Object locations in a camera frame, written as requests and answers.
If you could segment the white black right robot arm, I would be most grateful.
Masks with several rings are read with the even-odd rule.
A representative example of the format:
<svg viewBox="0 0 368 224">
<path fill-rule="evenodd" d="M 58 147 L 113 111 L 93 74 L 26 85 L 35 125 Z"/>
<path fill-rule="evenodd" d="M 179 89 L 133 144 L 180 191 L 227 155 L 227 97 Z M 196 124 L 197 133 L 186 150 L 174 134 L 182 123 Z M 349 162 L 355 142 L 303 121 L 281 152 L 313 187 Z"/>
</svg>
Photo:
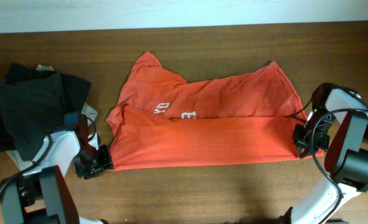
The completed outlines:
<svg viewBox="0 0 368 224">
<path fill-rule="evenodd" d="M 323 178 L 312 192 L 278 219 L 278 223 L 332 223 L 350 199 L 368 191 L 368 104 L 357 91 L 323 83 L 309 100 L 312 110 L 295 127 L 297 157 L 326 153 L 315 162 Z"/>
</svg>

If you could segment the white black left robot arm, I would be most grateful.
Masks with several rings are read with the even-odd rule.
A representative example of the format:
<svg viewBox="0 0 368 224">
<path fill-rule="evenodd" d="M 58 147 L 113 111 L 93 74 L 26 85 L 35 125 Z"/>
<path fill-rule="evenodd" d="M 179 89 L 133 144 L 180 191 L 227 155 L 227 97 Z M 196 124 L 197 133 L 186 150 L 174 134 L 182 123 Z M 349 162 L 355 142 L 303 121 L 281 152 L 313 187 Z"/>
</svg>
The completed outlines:
<svg viewBox="0 0 368 224">
<path fill-rule="evenodd" d="M 44 137 L 32 164 L 0 183 L 0 207 L 5 223 L 100 224 L 104 219 L 83 218 L 65 182 L 73 166 L 85 180 L 113 168 L 107 146 L 88 126 L 94 120 L 83 114 Z"/>
</svg>

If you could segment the orange soccer t-shirt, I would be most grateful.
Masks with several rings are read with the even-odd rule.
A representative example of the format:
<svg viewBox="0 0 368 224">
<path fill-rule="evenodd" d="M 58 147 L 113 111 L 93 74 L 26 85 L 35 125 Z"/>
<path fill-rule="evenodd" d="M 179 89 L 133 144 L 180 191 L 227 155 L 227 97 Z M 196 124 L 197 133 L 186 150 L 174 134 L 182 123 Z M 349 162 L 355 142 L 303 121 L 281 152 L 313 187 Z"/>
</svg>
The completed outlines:
<svg viewBox="0 0 368 224">
<path fill-rule="evenodd" d="M 301 98 L 275 62 L 189 83 L 146 52 L 107 117 L 115 170 L 220 166 L 296 159 Z"/>
</svg>

